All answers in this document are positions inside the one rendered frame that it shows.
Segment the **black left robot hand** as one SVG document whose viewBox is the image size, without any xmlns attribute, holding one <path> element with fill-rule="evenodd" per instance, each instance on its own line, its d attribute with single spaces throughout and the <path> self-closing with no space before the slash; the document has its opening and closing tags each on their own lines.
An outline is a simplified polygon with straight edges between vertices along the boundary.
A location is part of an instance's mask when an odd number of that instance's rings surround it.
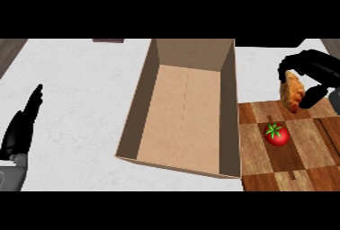
<svg viewBox="0 0 340 230">
<path fill-rule="evenodd" d="M 9 161 L 16 154 L 27 154 L 32 142 L 32 125 L 43 103 L 43 85 L 38 84 L 22 111 L 18 111 L 6 128 L 0 146 L 0 160 Z"/>
</svg>

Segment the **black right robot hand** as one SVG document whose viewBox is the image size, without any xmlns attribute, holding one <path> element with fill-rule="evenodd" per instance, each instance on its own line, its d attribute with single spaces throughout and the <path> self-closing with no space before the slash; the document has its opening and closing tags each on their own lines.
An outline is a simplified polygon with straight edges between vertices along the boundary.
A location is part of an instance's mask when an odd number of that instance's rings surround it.
<svg viewBox="0 0 340 230">
<path fill-rule="evenodd" d="M 307 89 L 299 104 L 309 109 L 325 96 L 330 88 L 340 87 L 340 59 L 316 51 L 303 50 L 299 54 L 287 56 L 279 63 L 279 80 L 287 82 L 285 72 L 294 70 L 297 74 L 309 76 L 319 84 Z"/>
</svg>

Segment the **golden brown croissant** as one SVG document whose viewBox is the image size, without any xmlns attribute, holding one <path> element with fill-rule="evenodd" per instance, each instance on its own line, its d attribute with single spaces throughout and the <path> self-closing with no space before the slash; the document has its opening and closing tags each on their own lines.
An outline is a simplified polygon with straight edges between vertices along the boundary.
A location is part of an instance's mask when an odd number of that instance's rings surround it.
<svg viewBox="0 0 340 230">
<path fill-rule="evenodd" d="M 281 84 L 281 103 L 291 113 L 297 113 L 299 105 L 306 96 L 304 85 L 293 72 L 287 71 L 285 83 Z"/>
</svg>

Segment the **wooden cutting board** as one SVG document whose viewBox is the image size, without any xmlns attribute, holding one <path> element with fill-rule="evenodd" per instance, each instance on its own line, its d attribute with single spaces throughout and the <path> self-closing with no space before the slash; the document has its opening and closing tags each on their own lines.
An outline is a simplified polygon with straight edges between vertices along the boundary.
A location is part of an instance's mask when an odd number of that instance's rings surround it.
<svg viewBox="0 0 340 230">
<path fill-rule="evenodd" d="M 272 123 L 288 129 L 284 146 L 265 139 Z M 297 113 L 278 101 L 242 103 L 239 132 L 247 191 L 340 191 L 340 115 L 327 99 Z"/>
</svg>

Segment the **open cardboard box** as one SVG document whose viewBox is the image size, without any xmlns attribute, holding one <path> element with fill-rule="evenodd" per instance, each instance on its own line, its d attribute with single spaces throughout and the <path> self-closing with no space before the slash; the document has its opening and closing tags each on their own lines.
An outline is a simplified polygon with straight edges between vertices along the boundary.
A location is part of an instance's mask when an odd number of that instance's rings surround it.
<svg viewBox="0 0 340 230">
<path fill-rule="evenodd" d="M 217 178 L 241 170 L 232 39 L 154 39 L 115 156 Z"/>
</svg>

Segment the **red tomato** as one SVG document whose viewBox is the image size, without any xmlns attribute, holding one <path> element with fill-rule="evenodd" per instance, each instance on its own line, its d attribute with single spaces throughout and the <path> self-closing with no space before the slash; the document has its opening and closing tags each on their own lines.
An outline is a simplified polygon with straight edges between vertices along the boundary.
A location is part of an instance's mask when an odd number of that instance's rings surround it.
<svg viewBox="0 0 340 230">
<path fill-rule="evenodd" d="M 273 146 L 284 146 L 290 141 L 290 132 L 279 123 L 269 123 L 265 127 L 265 139 Z"/>
</svg>

